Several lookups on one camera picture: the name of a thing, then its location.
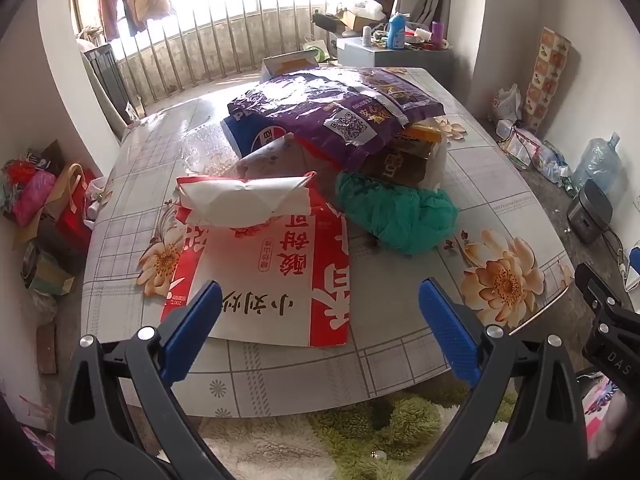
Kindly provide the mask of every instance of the green plastic bag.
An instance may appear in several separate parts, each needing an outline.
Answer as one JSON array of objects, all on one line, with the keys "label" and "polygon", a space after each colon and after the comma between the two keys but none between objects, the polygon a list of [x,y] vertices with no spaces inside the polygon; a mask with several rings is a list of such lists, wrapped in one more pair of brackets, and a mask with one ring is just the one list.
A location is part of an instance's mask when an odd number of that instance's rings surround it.
[{"label": "green plastic bag", "polygon": [[335,181],[347,217],[404,254],[419,254],[449,236],[456,208],[443,190],[414,189],[341,172]]}]

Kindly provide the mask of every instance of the purple cup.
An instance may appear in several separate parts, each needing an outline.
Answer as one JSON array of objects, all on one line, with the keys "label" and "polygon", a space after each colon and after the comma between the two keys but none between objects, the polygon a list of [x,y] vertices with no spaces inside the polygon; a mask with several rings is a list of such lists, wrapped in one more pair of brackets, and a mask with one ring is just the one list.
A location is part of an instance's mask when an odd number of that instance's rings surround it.
[{"label": "purple cup", "polygon": [[442,43],[444,43],[444,23],[442,22],[432,22],[431,23],[431,40],[430,43],[433,43],[437,48],[442,48]]}]

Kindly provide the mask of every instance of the blue package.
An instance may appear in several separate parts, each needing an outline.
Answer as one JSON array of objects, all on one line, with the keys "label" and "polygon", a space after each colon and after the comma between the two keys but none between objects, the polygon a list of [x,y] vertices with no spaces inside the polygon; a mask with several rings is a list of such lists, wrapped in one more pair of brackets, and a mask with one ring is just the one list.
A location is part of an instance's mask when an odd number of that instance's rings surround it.
[{"label": "blue package", "polygon": [[229,107],[229,117],[220,123],[231,147],[240,158],[258,150],[287,131],[258,114]]}]

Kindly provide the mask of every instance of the brown cardboard box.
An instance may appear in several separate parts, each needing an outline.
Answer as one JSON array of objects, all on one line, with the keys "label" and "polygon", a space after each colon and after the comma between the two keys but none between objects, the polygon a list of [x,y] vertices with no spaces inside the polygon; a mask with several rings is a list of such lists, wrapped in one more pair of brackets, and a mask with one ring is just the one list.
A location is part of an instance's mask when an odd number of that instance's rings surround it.
[{"label": "brown cardboard box", "polygon": [[299,50],[280,56],[265,57],[262,60],[262,72],[260,82],[264,83],[277,75],[288,74],[296,70],[318,68],[318,62],[313,50]]},{"label": "brown cardboard box", "polygon": [[361,18],[356,16],[350,10],[344,10],[342,12],[342,16],[340,16],[341,22],[343,22],[347,27],[349,27],[354,32],[362,32],[362,29],[369,25],[370,27],[375,27],[383,22],[377,22],[376,20],[370,20],[369,18]]}]

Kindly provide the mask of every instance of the metal screw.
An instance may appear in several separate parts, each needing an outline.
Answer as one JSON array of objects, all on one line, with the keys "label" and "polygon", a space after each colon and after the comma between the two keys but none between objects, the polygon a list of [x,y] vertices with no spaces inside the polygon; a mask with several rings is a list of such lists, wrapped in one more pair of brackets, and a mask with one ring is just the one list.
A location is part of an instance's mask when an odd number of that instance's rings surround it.
[{"label": "metal screw", "polygon": [[142,341],[146,341],[151,339],[156,334],[156,329],[152,326],[143,326],[140,330],[138,330],[138,339],[142,339]]},{"label": "metal screw", "polygon": [[92,335],[83,335],[80,338],[80,346],[82,348],[87,348],[88,346],[91,346],[92,344],[94,344],[94,336],[92,336]]},{"label": "metal screw", "polygon": [[486,334],[489,337],[492,337],[494,339],[498,339],[500,337],[502,337],[504,335],[504,331],[497,325],[489,325],[486,328]]},{"label": "metal screw", "polygon": [[560,346],[562,344],[562,339],[560,339],[556,334],[552,334],[546,338],[546,341],[551,346]]}]

